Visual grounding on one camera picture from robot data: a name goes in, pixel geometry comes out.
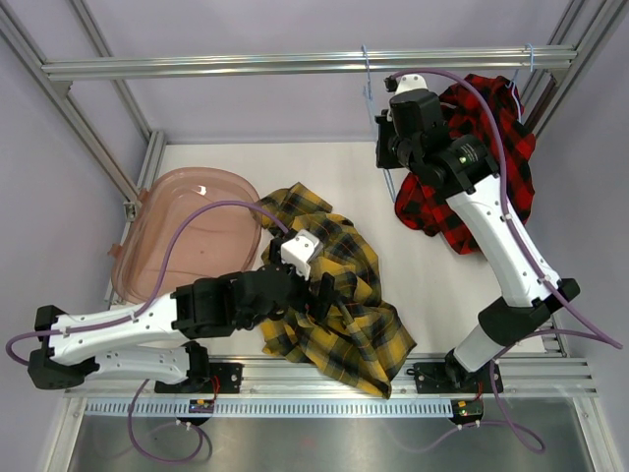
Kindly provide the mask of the yellow plaid shirt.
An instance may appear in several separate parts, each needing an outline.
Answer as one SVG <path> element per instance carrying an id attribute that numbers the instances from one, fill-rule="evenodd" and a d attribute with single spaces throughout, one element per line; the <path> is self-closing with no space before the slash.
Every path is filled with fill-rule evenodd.
<path id="1" fill-rule="evenodd" d="M 274 236 L 287 227 L 312 232 L 323 244 L 311 263 L 311 288 L 318 292 L 325 272 L 335 277 L 337 300 L 325 321 L 291 310 L 281 321 L 260 326 L 264 353 L 293 363 L 310 363 L 325 376 L 362 392 L 388 398 L 392 381 L 416 342 L 396 308 L 382 298 L 378 256 L 354 223 L 301 183 L 278 189 L 259 201 L 268 214 L 261 225 Z M 338 302 L 360 326 L 346 330 Z"/>

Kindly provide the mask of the red black plaid shirt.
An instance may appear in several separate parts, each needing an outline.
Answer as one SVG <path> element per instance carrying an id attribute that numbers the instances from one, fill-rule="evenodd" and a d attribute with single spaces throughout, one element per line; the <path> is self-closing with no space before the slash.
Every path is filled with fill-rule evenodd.
<path id="1" fill-rule="evenodd" d="M 465 81 L 483 96 L 494 117 L 506 162 L 507 197 L 520 220 L 527 222 L 535 195 L 529 161 L 536 147 L 536 137 L 519 120 L 524 112 L 519 91 L 503 76 L 488 78 L 470 74 Z M 439 101 L 455 145 L 455 155 L 466 159 L 457 165 L 468 169 L 470 182 L 475 184 L 491 173 L 497 174 L 497 145 L 489 119 L 476 96 L 455 84 L 439 95 Z M 410 173 L 396 197 L 395 214 L 412 230 L 422 231 L 429 237 L 442 235 L 459 255 L 477 253 L 480 247 L 471 231 L 445 201 L 460 190 L 456 184 L 436 189 Z"/>

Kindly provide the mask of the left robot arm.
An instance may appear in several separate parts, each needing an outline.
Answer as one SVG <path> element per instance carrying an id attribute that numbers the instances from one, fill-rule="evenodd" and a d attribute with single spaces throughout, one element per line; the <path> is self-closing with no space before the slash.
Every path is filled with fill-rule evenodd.
<path id="1" fill-rule="evenodd" d="M 218 383 L 201 340 L 281 321 L 290 312 L 322 322 L 341 302 L 329 273 L 311 282 L 291 265 L 264 265 L 198 279 L 147 306 L 92 315 L 44 306 L 35 317 L 40 345 L 29 354 L 28 373 L 47 390 L 97 379 L 149 380 L 157 392 L 198 392 Z"/>

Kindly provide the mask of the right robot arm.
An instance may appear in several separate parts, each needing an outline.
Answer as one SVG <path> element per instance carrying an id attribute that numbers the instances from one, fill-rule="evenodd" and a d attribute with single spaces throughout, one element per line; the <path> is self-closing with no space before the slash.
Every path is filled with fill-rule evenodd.
<path id="1" fill-rule="evenodd" d="M 564 300 L 580 292 L 543 261 L 509 200 L 485 144 L 473 135 L 453 139 L 437 94 L 426 85 L 399 87 L 376 116 L 376 164 L 406 168 L 462 220 L 486 257 L 501 290 L 478 323 L 444 359 L 438 379 L 466 390 L 503 348 L 535 332 Z"/>

